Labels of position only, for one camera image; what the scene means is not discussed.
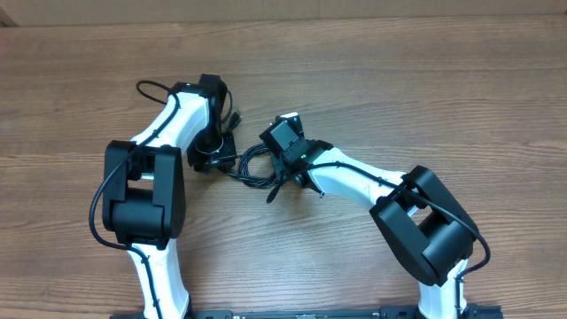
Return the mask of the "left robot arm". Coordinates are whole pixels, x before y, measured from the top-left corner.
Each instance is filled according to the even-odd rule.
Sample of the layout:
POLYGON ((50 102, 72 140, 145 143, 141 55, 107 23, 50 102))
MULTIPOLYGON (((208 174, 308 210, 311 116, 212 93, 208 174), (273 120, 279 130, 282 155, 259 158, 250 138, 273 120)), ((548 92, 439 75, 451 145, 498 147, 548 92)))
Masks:
POLYGON ((186 216, 183 163, 195 171, 228 172, 236 163, 232 133, 223 128, 238 116, 225 110, 232 96, 218 75, 178 82, 166 89, 162 112, 128 141, 105 149, 104 180, 90 211, 102 207, 112 248, 128 253, 144 296, 139 318, 190 318, 191 297, 177 252, 186 216))

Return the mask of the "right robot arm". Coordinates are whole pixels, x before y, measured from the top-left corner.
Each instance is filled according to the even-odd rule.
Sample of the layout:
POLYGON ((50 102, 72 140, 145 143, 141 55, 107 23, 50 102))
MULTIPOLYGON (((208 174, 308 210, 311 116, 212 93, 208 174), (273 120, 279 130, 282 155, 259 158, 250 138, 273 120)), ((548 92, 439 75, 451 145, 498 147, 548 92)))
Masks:
POLYGON ((428 168, 387 171, 307 139, 297 113, 276 117, 260 134, 276 185, 295 182, 336 194, 368 210, 400 265, 419 283, 419 318, 465 318, 463 279, 478 226, 428 168))

